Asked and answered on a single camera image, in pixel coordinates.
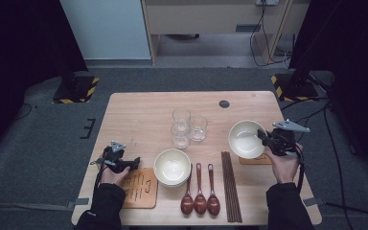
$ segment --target white cabinet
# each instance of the white cabinet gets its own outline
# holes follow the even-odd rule
[[[150,59],[140,0],[60,0],[84,59]]]

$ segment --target spoon handle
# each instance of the spoon handle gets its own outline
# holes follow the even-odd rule
[[[211,194],[213,194],[214,193],[214,166],[212,164],[208,165],[208,173],[210,175]]]
[[[191,174],[192,173],[193,173],[193,164],[191,164],[190,175],[188,176],[188,180],[187,180],[187,194],[190,193],[190,184],[191,184]]]
[[[196,180],[198,182],[198,193],[201,194],[201,164],[196,163]]]

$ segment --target clear drinking glass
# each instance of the clear drinking glass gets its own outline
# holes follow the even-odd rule
[[[173,124],[175,125],[177,131],[187,132],[190,129],[190,119],[191,112],[187,108],[177,108],[172,113],[172,118],[174,120]]]
[[[178,149],[185,149],[190,145],[190,129],[181,131],[176,125],[172,125],[172,142]]]
[[[193,116],[190,120],[191,139],[193,141],[202,141],[207,135],[208,121],[203,116]]]

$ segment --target white bowl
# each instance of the white bowl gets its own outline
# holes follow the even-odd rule
[[[238,156],[253,159],[260,156],[265,147],[258,137],[258,130],[267,135],[265,129],[254,121],[241,121],[236,123],[229,132],[229,146]]]
[[[179,149],[162,151],[154,161],[154,174],[162,184],[174,187],[183,184],[191,172],[188,155]]]

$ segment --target bowl rim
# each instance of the bowl rim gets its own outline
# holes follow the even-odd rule
[[[236,127],[236,126],[238,126],[239,124],[241,124],[241,123],[253,123],[253,124],[256,124],[256,125],[258,125],[263,131],[264,131],[264,134],[265,135],[267,135],[267,131],[265,130],[265,128],[260,124],[260,123],[258,123],[258,122],[256,122],[256,121],[253,121],[253,120],[242,120],[242,121],[239,121],[239,122],[237,122],[237,123],[235,123],[232,127],[231,127],[231,130],[229,131],[229,134],[228,134],[228,143],[229,143],[229,147],[231,148],[231,150],[235,153],[235,154],[237,154],[237,156],[239,156],[239,157],[241,157],[241,158],[244,158],[244,159],[254,159],[254,158],[257,158],[257,157],[259,157],[260,155],[262,155],[263,153],[260,153],[259,155],[256,155],[256,156],[252,156],[252,157],[245,157],[244,155],[239,155],[236,151],[235,151],[235,148],[232,146],[232,144],[231,144],[231,134],[232,134],[232,132],[233,132],[233,130],[234,130],[234,128]]]
[[[176,186],[180,186],[180,185],[184,184],[184,183],[187,181],[187,179],[188,179],[188,177],[190,176],[190,174],[191,174],[191,170],[189,170],[189,172],[188,172],[188,174],[185,176],[185,178],[184,178],[182,181],[180,181],[179,183],[177,183],[177,184],[167,184],[166,182],[164,182],[164,181],[163,181],[163,179],[159,178],[159,176],[158,176],[158,175],[157,175],[157,173],[156,173],[156,162],[157,162],[157,159],[159,159],[159,157],[160,157],[161,155],[166,154],[166,152],[168,152],[168,151],[172,151],[172,150],[173,150],[173,151],[176,151],[176,152],[180,152],[180,153],[182,153],[182,154],[186,157],[186,159],[188,160],[189,167],[191,168],[191,159],[190,159],[190,157],[187,155],[187,153],[185,153],[183,150],[171,148],[171,149],[165,149],[165,150],[161,151],[161,152],[157,155],[157,157],[154,159],[154,162],[153,162],[153,171],[154,171],[154,175],[156,176],[157,180],[158,180],[160,183],[162,183],[163,185],[167,186],[167,187],[176,187]]]

